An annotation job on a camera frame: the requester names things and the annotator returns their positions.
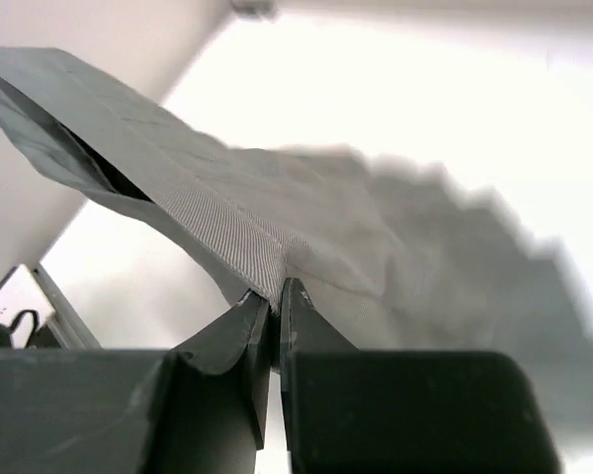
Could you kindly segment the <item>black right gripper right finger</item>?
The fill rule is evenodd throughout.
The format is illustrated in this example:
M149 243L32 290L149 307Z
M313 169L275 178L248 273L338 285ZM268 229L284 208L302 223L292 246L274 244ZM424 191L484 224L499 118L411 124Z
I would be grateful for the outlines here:
M295 473L557 473L533 387L487 351L367 351L286 281L279 368Z

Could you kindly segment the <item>grey pleated skirt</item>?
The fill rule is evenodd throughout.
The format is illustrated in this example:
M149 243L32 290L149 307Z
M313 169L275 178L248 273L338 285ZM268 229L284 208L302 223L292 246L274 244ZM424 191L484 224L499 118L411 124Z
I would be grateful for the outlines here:
M56 48L0 47L0 127L43 176L154 228L228 300L299 278L365 347L493 349L548 421L593 431L593 340L557 254L529 253L493 199L353 153L231 148Z

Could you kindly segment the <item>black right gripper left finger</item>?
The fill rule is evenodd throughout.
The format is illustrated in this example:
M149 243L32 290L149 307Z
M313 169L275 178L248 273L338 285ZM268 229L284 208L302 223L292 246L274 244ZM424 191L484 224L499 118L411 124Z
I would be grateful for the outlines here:
M247 292L170 351L25 349L0 324L0 473L251 473L268 302Z

